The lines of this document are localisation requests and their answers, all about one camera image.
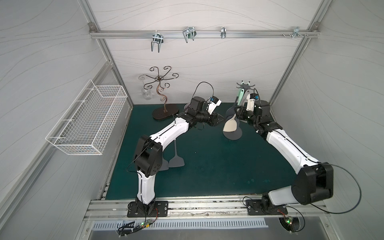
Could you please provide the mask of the cream spatula grey handle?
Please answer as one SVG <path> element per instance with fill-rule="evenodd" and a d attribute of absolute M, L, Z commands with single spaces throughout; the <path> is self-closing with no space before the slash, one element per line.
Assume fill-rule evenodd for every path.
<path fill-rule="evenodd" d="M 223 128 L 223 132 L 225 133 L 230 133 L 230 132 L 234 132 L 237 130 L 237 127 L 238 127 L 238 123 L 237 123 L 237 116 L 236 115 L 233 115 L 232 117 L 230 117 L 225 125 L 224 125 L 224 128 Z"/>

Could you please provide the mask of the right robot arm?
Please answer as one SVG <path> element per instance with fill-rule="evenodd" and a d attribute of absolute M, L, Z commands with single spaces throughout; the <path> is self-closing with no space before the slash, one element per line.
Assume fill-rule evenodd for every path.
<path fill-rule="evenodd" d="M 308 205 L 330 199 L 334 194 L 334 169 L 328 163 L 320 163 L 299 147 L 274 121 L 266 101 L 254 103 L 253 110 L 235 108 L 239 120 L 252 125 L 264 140 L 272 145 L 291 165 L 296 173 L 294 182 L 284 188 L 272 190 L 265 199 L 269 205 Z"/>

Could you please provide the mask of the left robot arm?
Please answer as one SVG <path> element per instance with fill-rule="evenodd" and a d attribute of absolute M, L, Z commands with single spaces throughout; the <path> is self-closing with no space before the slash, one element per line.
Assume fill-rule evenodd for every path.
<path fill-rule="evenodd" d="M 215 108 L 222 103 L 213 96 L 208 101 L 193 97 L 187 108 L 159 132 L 139 138 L 134 153 L 133 163 L 139 179 L 137 199 L 144 206 L 155 202 L 156 174 L 163 164 L 163 151 L 166 147 L 186 133 L 197 123 L 206 123 L 215 127 L 224 121 L 224 117 L 215 113 Z"/>

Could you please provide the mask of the grey spatula green handle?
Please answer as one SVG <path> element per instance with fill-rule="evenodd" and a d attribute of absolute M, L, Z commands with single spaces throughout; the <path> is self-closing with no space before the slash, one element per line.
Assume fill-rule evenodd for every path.
<path fill-rule="evenodd" d="M 168 169 L 169 169 L 169 162 L 167 160 L 163 159 L 160 171 L 166 171 Z"/>
<path fill-rule="evenodd" d="M 169 160 L 169 168 L 179 168 L 185 165 L 185 161 L 178 155 L 177 140 L 174 140 L 175 156 Z"/>

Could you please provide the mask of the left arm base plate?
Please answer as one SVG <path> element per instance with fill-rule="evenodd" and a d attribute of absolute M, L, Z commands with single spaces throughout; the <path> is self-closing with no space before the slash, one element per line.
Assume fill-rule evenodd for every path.
<path fill-rule="evenodd" d="M 130 202 L 128 204 L 128 218 L 144 218 L 144 217 L 167 217 L 168 201 L 152 201 L 148 205 L 140 201 Z"/>

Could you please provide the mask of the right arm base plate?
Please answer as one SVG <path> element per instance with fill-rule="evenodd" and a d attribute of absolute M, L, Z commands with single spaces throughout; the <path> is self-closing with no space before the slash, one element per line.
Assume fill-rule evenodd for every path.
<path fill-rule="evenodd" d="M 278 216 L 287 215 L 288 211 L 283 206 L 275 206 L 264 200 L 253 200 L 246 198 L 243 200 L 249 216 Z"/>

